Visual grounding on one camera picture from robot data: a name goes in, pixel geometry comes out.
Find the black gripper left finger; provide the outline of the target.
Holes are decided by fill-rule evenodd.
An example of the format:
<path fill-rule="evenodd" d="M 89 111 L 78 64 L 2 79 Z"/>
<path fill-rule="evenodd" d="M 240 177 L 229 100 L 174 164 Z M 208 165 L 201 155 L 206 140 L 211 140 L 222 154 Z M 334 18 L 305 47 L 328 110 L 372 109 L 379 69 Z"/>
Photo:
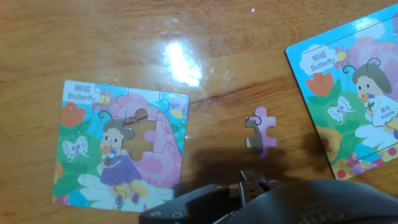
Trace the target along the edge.
<path fill-rule="evenodd" d="M 139 215 L 140 224 L 226 223 L 261 194 L 261 173 L 242 170 L 237 184 L 210 184 Z"/>

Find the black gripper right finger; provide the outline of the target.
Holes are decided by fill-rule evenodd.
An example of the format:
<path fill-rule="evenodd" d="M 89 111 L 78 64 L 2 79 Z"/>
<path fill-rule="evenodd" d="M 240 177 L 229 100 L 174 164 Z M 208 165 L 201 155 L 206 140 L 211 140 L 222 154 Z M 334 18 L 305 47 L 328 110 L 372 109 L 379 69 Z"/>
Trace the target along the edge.
<path fill-rule="evenodd" d="M 277 189 L 277 188 L 282 187 L 282 182 L 280 182 L 279 180 L 267 179 L 262 174 L 262 172 L 253 171 L 252 173 L 253 173 L 257 183 L 263 190 L 272 190 L 272 189 Z"/>

